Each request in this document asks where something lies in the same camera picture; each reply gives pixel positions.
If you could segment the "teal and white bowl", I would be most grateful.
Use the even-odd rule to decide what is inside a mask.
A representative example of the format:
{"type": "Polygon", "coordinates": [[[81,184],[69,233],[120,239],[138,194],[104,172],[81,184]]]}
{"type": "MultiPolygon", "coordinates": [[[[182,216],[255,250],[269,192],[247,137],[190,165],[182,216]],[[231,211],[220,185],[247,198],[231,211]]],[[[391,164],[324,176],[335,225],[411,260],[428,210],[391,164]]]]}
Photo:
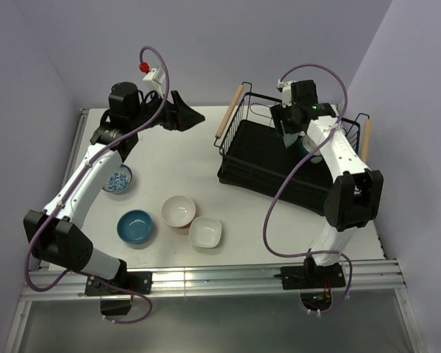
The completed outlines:
{"type": "MultiPolygon", "coordinates": [[[[301,136],[298,141],[298,155],[302,159],[308,155],[312,150],[316,148],[316,144],[313,140],[308,136],[301,136]]],[[[309,163],[320,163],[323,161],[323,157],[319,151],[315,152],[308,160],[309,163]]]]}

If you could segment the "blue white patterned bowl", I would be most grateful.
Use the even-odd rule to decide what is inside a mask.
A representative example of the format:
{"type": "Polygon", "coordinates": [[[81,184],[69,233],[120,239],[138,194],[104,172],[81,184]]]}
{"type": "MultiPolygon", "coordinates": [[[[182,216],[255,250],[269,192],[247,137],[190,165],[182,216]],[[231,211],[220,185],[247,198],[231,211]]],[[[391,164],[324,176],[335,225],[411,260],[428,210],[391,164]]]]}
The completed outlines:
{"type": "Polygon", "coordinates": [[[131,184],[133,173],[129,166],[121,164],[118,170],[107,180],[102,190],[107,193],[120,193],[131,184]]]}

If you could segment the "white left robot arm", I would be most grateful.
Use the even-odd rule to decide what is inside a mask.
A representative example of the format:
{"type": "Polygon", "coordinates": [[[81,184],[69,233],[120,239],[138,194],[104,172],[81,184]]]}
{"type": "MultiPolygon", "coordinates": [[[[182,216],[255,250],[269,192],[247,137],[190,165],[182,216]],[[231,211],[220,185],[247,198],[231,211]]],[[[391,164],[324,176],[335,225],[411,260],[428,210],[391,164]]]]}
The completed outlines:
{"type": "Polygon", "coordinates": [[[126,262],[96,249],[81,228],[100,190],[136,146],[141,130],[160,125],[184,132],[205,120],[178,91],[171,91],[171,97],[168,100],[165,94],[155,93],[145,101],[134,83],[112,86],[109,108],[80,165],[43,210],[30,210],[24,217],[29,241],[25,265],[34,257],[66,271],[99,278],[110,293],[126,290],[126,262]]]}

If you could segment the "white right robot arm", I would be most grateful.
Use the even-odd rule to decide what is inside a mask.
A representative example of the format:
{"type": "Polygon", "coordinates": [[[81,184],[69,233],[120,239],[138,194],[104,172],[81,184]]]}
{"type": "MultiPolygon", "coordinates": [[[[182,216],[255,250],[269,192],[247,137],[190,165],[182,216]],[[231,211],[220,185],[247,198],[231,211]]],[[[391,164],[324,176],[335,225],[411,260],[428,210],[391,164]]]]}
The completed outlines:
{"type": "Polygon", "coordinates": [[[328,279],[327,266],[340,260],[357,229],[376,218],[384,178],[359,158],[341,128],[337,108],[318,101],[314,81],[280,81],[277,88],[282,101],[270,114],[285,148],[299,153],[300,144],[307,142],[303,160],[320,157],[331,174],[323,206],[326,225],[311,248],[314,262],[303,270],[305,282],[317,287],[328,279]]]}

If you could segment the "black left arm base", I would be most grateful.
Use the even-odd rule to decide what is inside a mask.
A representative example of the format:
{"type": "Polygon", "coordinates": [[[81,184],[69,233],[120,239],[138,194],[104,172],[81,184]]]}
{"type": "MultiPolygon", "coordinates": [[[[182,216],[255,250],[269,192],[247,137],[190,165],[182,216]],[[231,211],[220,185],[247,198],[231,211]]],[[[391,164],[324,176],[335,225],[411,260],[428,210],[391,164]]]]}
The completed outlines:
{"type": "Polygon", "coordinates": [[[100,298],[103,319],[115,324],[135,324],[148,318],[153,310],[152,301],[147,297],[152,277],[150,271],[129,272],[120,281],[88,276],[84,295],[100,298]],[[136,297],[148,304],[146,313],[139,318],[123,320],[121,317],[129,314],[136,297]]]}

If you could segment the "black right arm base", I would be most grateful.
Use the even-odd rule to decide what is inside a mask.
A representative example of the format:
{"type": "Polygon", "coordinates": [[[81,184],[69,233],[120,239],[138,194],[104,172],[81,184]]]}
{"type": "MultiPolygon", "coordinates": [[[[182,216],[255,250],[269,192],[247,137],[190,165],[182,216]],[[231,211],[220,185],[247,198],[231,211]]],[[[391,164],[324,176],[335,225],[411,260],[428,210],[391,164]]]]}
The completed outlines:
{"type": "Polygon", "coordinates": [[[343,268],[338,263],[315,268],[307,268],[305,265],[283,266],[274,277],[282,281],[284,290],[324,289],[327,285],[330,285],[331,288],[346,286],[343,268]]]}

